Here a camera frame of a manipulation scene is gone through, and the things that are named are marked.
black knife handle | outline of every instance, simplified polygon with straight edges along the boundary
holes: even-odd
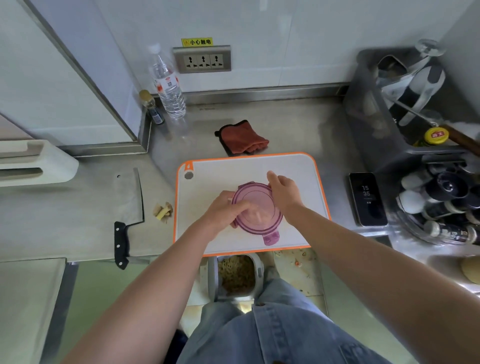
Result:
[[[121,270],[124,270],[128,265],[128,259],[130,252],[130,243],[128,242],[127,226],[120,221],[116,221],[114,224],[115,234],[115,264]]]

black phone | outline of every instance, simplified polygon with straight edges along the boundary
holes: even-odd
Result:
[[[359,224],[362,226],[387,225],[387,216],[375,175],[371,172],[355,172],[350,173],[348,178]]]

stainless steel countertop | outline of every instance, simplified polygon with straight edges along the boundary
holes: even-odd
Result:
[[[129,228],[131,255],[161,254],[172,244],[173,221],[159,222],[152,215],[154,205],[174,203],[181,163],[225,157],[214,132],[244,119],[270,141],[264,154],[305,152],[315,159],[334,222],[362,235],[388,234],[394,249],[480,292],[479,285],[463,277],[457,262],[458,257],[480,254],[480,247],[436,246],[417,240],[397,221],[389,191],[384,195],[389,226],[365,228],[356,224],[348,174],[365,168],[337,98],[190,106],[186,119],[152,126],[148,155],[80,158],[79,171],[69,182],[2,188],[0,261],[112,259],[112,179],[134,167],[140,173],[145,223]]]

folded towel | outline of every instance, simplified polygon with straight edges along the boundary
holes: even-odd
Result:
[[[224,125],[215,132],[229,157],[237,154],[252,154],[255,150],[267,148],[268,140],[253,131],[247,120],[233,125]]]

hand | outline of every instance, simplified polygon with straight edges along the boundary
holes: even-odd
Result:
[[[253,207],[253,204],[247,200],[232,205],[231,199],[234,194],[233,191],[222,191],[198,220],[202,227],[206,229],[210,241],[229,224],[235,228],[236,226],[232,224],[233,220],[243,211]]]
[[[293,180],[285,176],[277,176],[271,170],[267,172],[269,186],[273,193],[273,202],[289,222],[289,211],[293,206],[304,206],[300,191]]]

